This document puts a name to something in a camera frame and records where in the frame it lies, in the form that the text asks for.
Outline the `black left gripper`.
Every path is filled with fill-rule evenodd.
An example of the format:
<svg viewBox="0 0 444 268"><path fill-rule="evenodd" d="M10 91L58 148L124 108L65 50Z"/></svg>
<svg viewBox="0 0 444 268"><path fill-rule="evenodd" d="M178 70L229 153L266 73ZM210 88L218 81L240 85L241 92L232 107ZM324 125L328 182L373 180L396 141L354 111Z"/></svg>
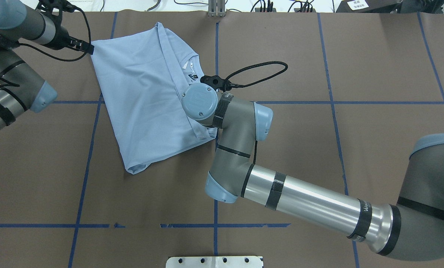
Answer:
<svg viewBox="0 0 444 268"><path fill-rule="evenodd" d="M63 26L56 26L55 36L51 40L51 49L61 50L63 48L82 51L90 55L93 55L94 52L94 46L91 43L70 36L67 29Z"/></svg>

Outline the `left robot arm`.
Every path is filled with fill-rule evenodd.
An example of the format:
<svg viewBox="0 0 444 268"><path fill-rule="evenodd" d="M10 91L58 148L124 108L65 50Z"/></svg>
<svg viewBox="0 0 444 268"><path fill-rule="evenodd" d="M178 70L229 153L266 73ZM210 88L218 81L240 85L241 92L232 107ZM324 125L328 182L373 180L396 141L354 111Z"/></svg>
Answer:
<svg viewBox="0 0 444 268"><path fill-rule="evenodd" d="M67 0L40 0L35 9L19 0L0 0L0 130L28 110L41 112L57 98L49 82L14 52L30 47L21 39L52 50L80 51L83 57L93 54L91 36L77 39L62 25L63 13L76 10L82 12Z"/></svg>

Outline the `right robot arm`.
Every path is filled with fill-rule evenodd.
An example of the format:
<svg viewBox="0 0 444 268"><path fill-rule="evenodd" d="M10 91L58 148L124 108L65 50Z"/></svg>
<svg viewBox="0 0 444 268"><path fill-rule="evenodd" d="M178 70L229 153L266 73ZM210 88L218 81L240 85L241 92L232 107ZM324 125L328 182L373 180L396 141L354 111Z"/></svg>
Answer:
<svg viewBox="0 0 444 268"><path fill-rule="evenodd" d="M252 163L255 143L265 140L271 127L270 108L204 83L185 89L181 104L203 127L222 130L205 183L214 200L246 198L338 231L388 258L444 258L444 133L416 142L396 204L373 205Z"/></svg>

